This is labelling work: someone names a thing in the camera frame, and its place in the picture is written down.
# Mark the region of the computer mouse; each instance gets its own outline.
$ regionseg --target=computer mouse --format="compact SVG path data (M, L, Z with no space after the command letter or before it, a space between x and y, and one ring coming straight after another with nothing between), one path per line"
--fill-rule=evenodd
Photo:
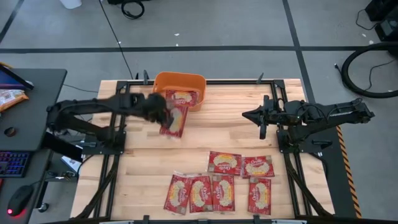
M32 193L33 187L30 185L18 188L8 202L7 214L12 217L19 215L29 202Z

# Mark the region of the red snack packet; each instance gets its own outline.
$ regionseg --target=red snack packet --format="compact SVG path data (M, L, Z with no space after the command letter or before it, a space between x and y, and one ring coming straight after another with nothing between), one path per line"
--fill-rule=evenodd
M182 174L173 175L163 209L185 215L191 187L191 178Z
M211 182L209 176L192 178L192 189L189 199L190 213L212 212Z
M173 121L167 128L161 126L159 133L168 136L180 138L184 130L185 120L187 119L188 107L187 106L175 106L170 110L170 115L173 117Z
M244 157L242 176L275 177L271 156Z
M166 90L166 99L171 99L176 105L195 106L198 103L198 93L195 91Z
M242 155L210 152L208 172L241 175Z
M261 177L250 177L249 208L255 214L271 214L271 180Z
M221 212L235 211L234 176L213 176L213 210Z

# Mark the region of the gray floor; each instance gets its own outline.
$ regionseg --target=gray floor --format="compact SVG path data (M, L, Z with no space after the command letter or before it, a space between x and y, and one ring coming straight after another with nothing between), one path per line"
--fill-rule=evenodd
M371 30L355 25L356 13L370 0L289 0L301 46L359 46L377 43ZM116 6L104 8L123 47L267 45L293 46L282 0L152 0L136 21L126 19ZM16 0L0 1L0 29L11 15ZM359 22L371 27L367 15ZM99 2L66 10L59 1L25 0L1 49L65 49L117 47ZM351 52L303 52L308 75L319 103L357 98L346 90L334 63L342 64ZM154 78L160 71L199 73L207 78L302 78L294 51L188 51L127 52L133 74L146 69ZM351 66L353 80L368 85L369 69L388 62L385 52L363 55ZM20 68L65 68L66 84L97 90L100 80L128 79L120 53L0 54L0 61ZM374 70L374 90L396 90L398 63ZM60 100L94 97L64 87ZM364 99L376 117L364 125L343 125L359 204L365 218L398 220L396 160L398 108L396 99ZM46 213L34 212L31 223L66 220L74 184L50 184Z

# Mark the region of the backlit keyboard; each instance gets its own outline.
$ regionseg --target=backlit keyboard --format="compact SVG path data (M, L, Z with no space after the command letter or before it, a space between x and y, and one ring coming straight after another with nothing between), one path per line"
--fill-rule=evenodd
M0 151L0 178L24 177L29 159L29 152Z

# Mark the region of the wooden tabletop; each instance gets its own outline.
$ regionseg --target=wooden tabletop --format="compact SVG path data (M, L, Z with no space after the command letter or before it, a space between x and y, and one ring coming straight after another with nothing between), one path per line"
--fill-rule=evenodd
M284 81L289 101L305 99L299 79ZM98 98L113 95L116 82L102 81ZM152 86L131 88L131 92L145 94L151 90ZM189 112L179 140L160 136L158 124L127 117L126 149L119 163L111 218L142 220L144 215L149 215L151 220L252 219L252 214L247 212L249 183L239 177L235 177L236 212L233 215L189 214L188 209L186 215L177 216L163 210L173 171L206 172L210 151L272 156L275 177L270 178L272 210L269 218L294 218L284 158L278 150L276 126L268 126L266 139L260 140L259 128L241 115L261 105L263 95L272 98L268 85L208 85L201 110ZM109 119L110 113L95 114L92 122L106 126ZM301 154L301 158L307 187L327 211L334 213L322 163L308 154ZM93 156L81 168L71 217L78 215L97 191L102 161L103 156ZM304 213L301 193L298 187L296 189L300 211ZM102 215L108 197L103 198Z

